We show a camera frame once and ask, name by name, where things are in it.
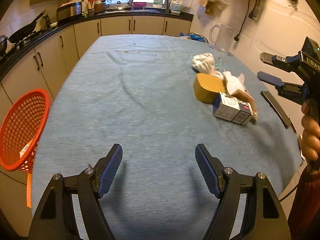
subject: crumpled white cloth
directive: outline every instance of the crumpled white cloth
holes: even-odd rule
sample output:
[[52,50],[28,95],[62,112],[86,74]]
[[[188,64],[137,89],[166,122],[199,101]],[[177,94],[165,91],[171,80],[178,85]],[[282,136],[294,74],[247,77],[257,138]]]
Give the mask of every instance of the crumpled white cloth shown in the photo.
[[223,81],[223,75],[220,71],[215,69],[214,57],[211,53],[204,53],[195,55],[192,59],[192,67],[200,73],[216,76]]

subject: yellow container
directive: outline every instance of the yellow container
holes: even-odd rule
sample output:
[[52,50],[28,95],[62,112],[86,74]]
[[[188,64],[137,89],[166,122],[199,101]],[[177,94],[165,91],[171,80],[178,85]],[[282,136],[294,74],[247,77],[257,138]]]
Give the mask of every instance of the yellow container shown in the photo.
[[196,99],[212,104],[219,92],[227,93],[223,82],[215,76],[198,73],[193,83]]

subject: black countertop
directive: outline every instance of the black countertop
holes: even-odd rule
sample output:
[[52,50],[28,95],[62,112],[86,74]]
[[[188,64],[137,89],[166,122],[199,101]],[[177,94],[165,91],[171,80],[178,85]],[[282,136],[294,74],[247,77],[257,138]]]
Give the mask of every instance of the black countertop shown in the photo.
[[25,45],[21,49],[17,49],[14,53],[8,56],[7,60],[0,65],[0,81],[5,77],[5,75],[10,71],[10,69],[17,64],[17,62],[23,58],[29,51],[31,51],[35,46],[40,44],[45,39],[54,35],[55,33],[67,28],[73,24],[90,21],[94,19],[106,18],[106,17],[114,17],[114,16],[160,16],[160,17],[169,17],[176,18],[181,20],[192,21],[193,14],[189,14],[186,12],[181,12],[179,15],[171,14],[170,12],[166,12],[165,9],[162,8],[150,8],[145,10],[125,10],[125,11],[116,11],[116,12],[106,12],[102,14],[97,14],[90,17],[81,17],[77,20],[73,20],[71,22],[65,23],[63,25],[58,25],[56,27],[48,29],[46,32],[32,39],[31,43]]

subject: pitcher handle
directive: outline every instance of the pitcher handle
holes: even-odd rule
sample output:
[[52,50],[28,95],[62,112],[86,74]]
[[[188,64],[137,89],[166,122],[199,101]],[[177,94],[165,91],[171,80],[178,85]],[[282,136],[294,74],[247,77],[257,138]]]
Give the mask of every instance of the pitcher handle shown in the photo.
[[222,26],[222,24],[215,24],[215,25],[211,28],[211,30],[210,30],[210,32],[209,32],[210,42],[213,43],[214,45],[216,45],[217,42],[212,40],[212,32],[213,32],[214,28],[218,28],[218,29],[221,30],[221,26]]

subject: blue gripper pad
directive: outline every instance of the blue gripper pad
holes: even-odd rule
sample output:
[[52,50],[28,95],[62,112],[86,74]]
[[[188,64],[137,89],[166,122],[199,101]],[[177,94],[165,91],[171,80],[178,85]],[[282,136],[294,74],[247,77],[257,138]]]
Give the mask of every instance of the blue gripper pad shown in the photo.
[[222,192],[218,187],[218,177],[199,145],[196,146],[195,155],[196,161],[210,193],[214,194],[216,198],[219,199],[222,196]]
[[99,189],[97,191],[98,193],[98,198],[102,198],[102,196],[106,193],[108,193],[112,181],[116,175],[116,172],[118,170],[118,167],[120,165],[120,162],[122,160],[122,147],[121,145],[117,145],[116,149],[114,150],[108,164],[105,166],[105,169],[103,170],[103,172],[101,173],[100,176],[100,185],[99,185]]
[[281,78],[270,75],[270,74],[265,73],[263,71],[259,71],[257,74],[257,77],[259,78],[259,80],[266,82],[266,83],[273,85],[273,86],[283,87],[285,85],[284,82],[281,80]]

